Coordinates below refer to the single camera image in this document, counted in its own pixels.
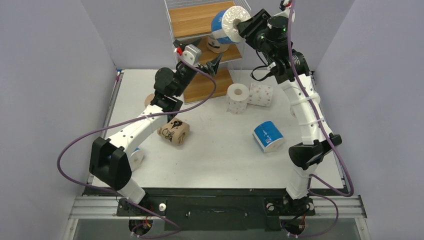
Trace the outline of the brown paper roll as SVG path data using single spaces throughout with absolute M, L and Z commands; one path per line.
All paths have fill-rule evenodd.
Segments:
M 224 53 L 230 47 L 229 44 L 219 43 L 218 40 L 213 37 L 213 35 L 207 36 L 206 46 L 210 51 L 217 53 L 217 54 Z

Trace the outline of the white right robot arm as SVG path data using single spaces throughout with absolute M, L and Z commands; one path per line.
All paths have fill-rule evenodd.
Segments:
M 289 39 L 290 24 L 288 17 L 271 16 L 262 9 L 234 26 L 250 47 L 264 55 L 268 76 L 274 76 L 286 94 L 299 124 L 301 142 L 288 149 L 294 168 L 282 199 L 283 209 L 294 214 L 307 209 L 310 175 L 342 138 L 325 121 L 305 56 L 293 49 Z

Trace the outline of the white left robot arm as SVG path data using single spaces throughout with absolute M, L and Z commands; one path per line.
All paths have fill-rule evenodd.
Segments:
M 218 54 L 206 64 L 201 64 L 198 48 L 200 39 L 190 43 L 173 42 L 179 61 L 176 70 L 162 67 L 154 76 L 154 97 L 145 110 L 123 129 L 108 138 L 98 137 L 92 143 L 89 172 L 107 184 L 122 197 L 130 200 L 129 208 L 136 215 L 149 209 L 147 193 L 132 177 L 136 163 L 136 148 L 154 131 L 170 122 L 179 112 L 182 101 L 178 99 L 197 74 L 215 77 L 223 54 Z

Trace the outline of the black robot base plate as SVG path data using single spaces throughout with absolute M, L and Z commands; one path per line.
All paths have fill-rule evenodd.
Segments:
M 153 228 L 154 219 L 170 219 L 165 231 L 246 231 L 305 228 L 305 217 L 335 214 L 336 197 L 290 200 L 283 189 L 149 188 L 140 209 L 117 196 L 112 214 L 128 217 L 137 235 Z

